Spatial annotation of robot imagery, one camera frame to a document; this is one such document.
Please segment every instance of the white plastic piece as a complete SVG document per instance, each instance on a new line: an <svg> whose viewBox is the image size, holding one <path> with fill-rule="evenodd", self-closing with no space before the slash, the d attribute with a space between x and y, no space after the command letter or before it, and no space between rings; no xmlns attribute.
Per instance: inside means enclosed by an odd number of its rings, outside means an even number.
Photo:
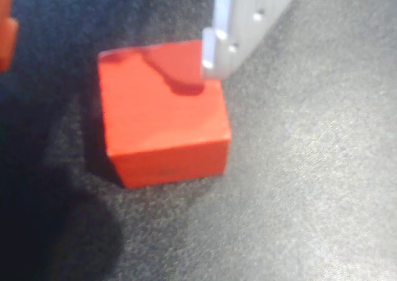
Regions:
<svg viewBox="0 0 397 281"><path fill-rule="evenodd" d="M203 30L202 74L225 79L254 51L292 0L215 0Z"/></svg>

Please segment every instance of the robot part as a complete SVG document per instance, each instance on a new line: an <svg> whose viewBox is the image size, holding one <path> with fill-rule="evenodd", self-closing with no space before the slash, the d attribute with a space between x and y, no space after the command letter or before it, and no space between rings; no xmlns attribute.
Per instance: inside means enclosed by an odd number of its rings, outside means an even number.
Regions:
<svg viewBox="0 0 397 281"><path fill-rule="evenodd" d="M203 30L202 75L225 79L261 42L292 0L215 0Z"/></svg>

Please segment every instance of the screw hole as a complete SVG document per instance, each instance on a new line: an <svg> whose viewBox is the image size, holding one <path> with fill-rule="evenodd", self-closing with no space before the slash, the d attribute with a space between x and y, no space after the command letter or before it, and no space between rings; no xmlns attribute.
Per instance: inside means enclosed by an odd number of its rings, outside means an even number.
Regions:
<svg viewBox="0 0 397 281"><path fill-rule="evenodd" d="M233 43L229 45L229 51L231 53L236 53L238 51L238 43Z"/></svg>
<svg viewBox="0 0 397 281"><path fill-rule="evenodd" d="M265 18L265 9L259 9L253 16L256 22L260 22Z"/></svg>

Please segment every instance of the gray carpet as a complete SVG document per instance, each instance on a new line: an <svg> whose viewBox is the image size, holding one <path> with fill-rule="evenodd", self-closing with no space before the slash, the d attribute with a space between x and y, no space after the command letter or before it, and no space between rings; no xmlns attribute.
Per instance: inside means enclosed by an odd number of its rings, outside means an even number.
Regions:
<svg viewBox="0 0 397 281"><path fill-rule="evenodd" d="M200 38L212 2L15 0L2 280L397 280L395 0L294 1L224 82L227 173L119 187L96 54Z"/></svg>

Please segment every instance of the wooden block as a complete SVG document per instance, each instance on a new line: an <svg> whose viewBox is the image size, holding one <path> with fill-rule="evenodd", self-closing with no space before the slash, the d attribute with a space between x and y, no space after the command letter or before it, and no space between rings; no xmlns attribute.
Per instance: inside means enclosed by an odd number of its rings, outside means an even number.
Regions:
<svg viewBox="0 0 397 281"><path fill-rule="evenodd" d="M201 41L99 55L107 155L129 188L222 174L231 131Z"/></svg>
<svg viewBox="0 0 397 281"><path fill-rule="evenodd" d="M0 72L5 72L12 60L18 22L9 17L12 0L0 0Z"/></svg>

